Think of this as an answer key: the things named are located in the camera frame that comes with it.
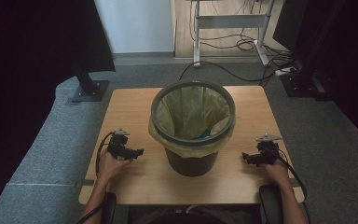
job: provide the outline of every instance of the desk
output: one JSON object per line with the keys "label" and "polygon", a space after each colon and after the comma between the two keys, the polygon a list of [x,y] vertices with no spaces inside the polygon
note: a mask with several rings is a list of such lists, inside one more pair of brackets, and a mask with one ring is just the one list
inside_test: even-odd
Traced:
{"label": "desk", "polygon": [[[148,133],[151,103],[160,90],[120,89],[113,92],[97,144],[80,192],[79,201],[87,203],[95,180],[96,151],[110,132],[123,128],[130,132],[129,148],[144,148],[135,160],[108,187],[117,195],[118,204],[217,204],[259,203],[258,189],[269,183],[261,168],[248,165],[241,153],[257,152],[257,137],[265,133],[280,135],[263,88],[259,86],[225,87],[234,99],[236,125],[222,148],[212,170],[206,175],[188,177],[177,174],[169,165],[164,147]],[[290,162],[283,141],[279,141]],[[295,187],[297,200],[304,196]]]}

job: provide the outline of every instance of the controller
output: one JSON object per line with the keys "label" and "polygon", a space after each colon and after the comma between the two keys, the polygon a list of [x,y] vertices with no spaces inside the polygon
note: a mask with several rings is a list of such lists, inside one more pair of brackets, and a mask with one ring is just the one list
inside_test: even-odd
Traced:
{"label": "controller", "polygon": [[144,149],[134,150],[124,146],[127,144],[129,139],[126,135],[130,134],[122,129],[119,129],[115,131],[115,133],[110,138],[107,151],[110,152],[110,154],[112,154],[116,160],[133,160],[144,154]]}
{"label": "controller", "polygon": [[138,156],[142,156],[144,154],[144,149],[130,149],[126,148],[125,145],[127,144],[128,137],[126,135],[130,135],[126,131],[122,129],[118,129],[112,133],[109,133],[101,142],[100,147],[97,151],[97,160],[95,164],[95,173],[98,175],[100,170],[100,158],[101,158],[101,151],[103,146],[105,145],[106,138],[112,135],[109,140],[109,144],[107,147],[107,151],[114,157],[116,160],[133,160],[138,159]]}
{"label": "controller", "polygon": [[273,164],[277,160],[277,157],[280,156],[278,143],[273,141],[281,139],[279,136],[265,134],[263,137],[256,139],[259,154],[249,155],[242,153],[242,156],[248,164],[256,166],[260,166],[260,164]]}

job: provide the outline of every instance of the trash can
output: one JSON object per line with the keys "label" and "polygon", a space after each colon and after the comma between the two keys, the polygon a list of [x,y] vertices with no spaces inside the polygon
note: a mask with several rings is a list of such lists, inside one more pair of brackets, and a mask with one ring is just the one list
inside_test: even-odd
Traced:
{"label": "trash can", "polygon": [[205,80],[182,80],[154,98],[150,135],[160,142],[177,173],[208,173],[235,125],[235,105],[228,91]]}

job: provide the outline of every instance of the chair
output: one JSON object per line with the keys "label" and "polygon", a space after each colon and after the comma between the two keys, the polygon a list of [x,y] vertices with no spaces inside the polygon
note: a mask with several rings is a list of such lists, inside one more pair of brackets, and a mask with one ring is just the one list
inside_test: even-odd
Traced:
{"label": "chair", "polygon": [[[261,206],[263,207],[266,217],[266,224],[282,224],[282,199],[281,194],[276,185],[264,185],[259,189]],[[107,192],[105,195],[106,203],[103,206],[102,223],[113,223],[117,198],[114,193]],[[198,216],[194,214],[170,214],[164,215],[151,224],[159,223],[222,223],[214,219],[205,219],[208,217]]]}

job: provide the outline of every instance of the hand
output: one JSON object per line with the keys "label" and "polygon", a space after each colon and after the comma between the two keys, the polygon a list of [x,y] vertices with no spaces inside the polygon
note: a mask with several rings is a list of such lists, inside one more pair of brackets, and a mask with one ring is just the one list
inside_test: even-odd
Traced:
{"label": "hand", "polygon": [[287,167],[281,161],[276,160],[272,165],[260,164],[260,166],[266,170],[269,178],[280,188],[290,187]]}
{"label": "hand", "polygon": [[101,152],[98,179],[109,181],[114,176],[118,175],[120,171],[131,162],[132,161],[118,161],[104,149]]}

